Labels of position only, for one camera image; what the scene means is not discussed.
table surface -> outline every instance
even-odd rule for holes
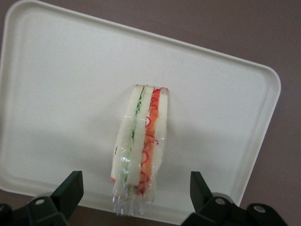
[[[9,7],[0,0],[0,33]],[[262,144],[242,208],[273,207],[290,226],[301,222],[301,1],[44,0],[84,14],[164,35],[273,68],[282,90]],[[14,209],[32,198],[0,190],[0,203]],[[77,207],[72,226],[167,226]]]

white tray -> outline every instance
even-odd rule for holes
[[[9,10],[1,54],[0,187],[37,195],[82,170],[83,206],[112,211],[112,152],[135,84],[169,88],[157,198],[180,224],[190,172],[240,204],[280,94],[263,65],[38,1]]]

wrapped sandwich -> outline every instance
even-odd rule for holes
[[[114,149],[111,179],[118,214],[143,214],[154,201],[166,138],[168,89],[136,85]]]

metal screw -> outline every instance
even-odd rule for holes
[[[265,213],[265,209],[262,206],[254,206],[254,210],[256,210],[259,213]]]
[[[36,205],[40,205],[44,202],[44,199],[39,199],[35,202]]]
[[[225,200],[222,199],[222,198],[217,198],[215,201],[216,201],[217,204],[220,204],[220,205],[226,204]]]

tomato slice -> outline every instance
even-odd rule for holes
[[[160,89],[156,89],[151,96],[148,122],[145,126],[145,140],[142,151],[141,171],[139,185],[135,186],[136,194],[143,194],[149,187],[150,178],[152,175],[152,161],[154,153],[154,145],[158,145],[158,140],[155,139],[156,120],[159,116],[159,98]]]

